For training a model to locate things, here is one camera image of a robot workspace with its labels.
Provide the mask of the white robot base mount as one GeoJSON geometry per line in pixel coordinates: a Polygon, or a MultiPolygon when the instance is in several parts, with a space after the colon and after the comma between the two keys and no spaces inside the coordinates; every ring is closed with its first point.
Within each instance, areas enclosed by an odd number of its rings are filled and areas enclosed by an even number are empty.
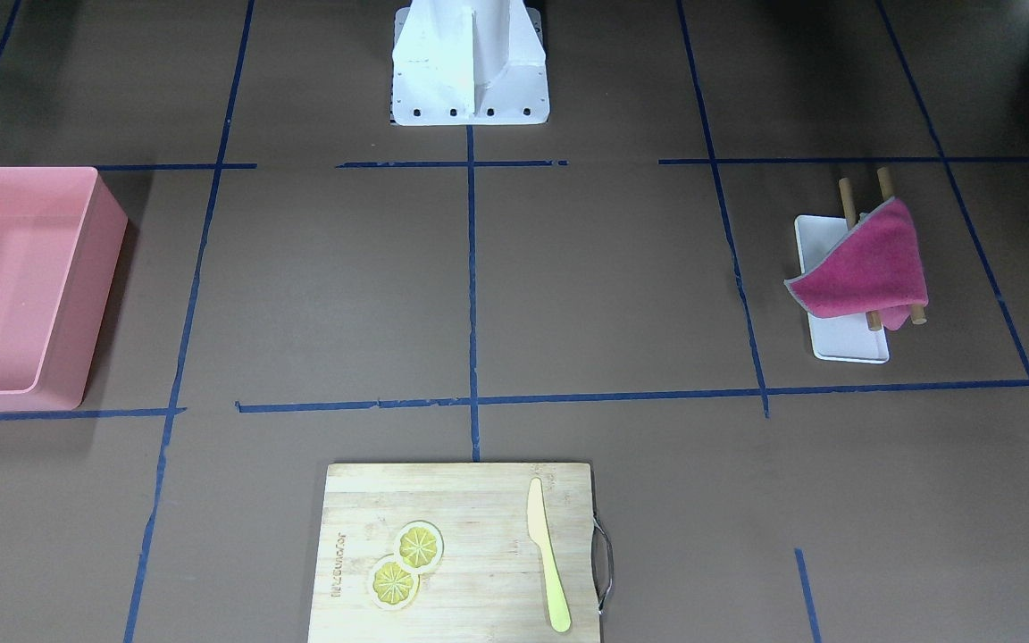
{"type": "Polygon", "coordinates": [[[413,1],[395,13],[391,58],[396,126],[548,121],[543,1],[413,1]]]}

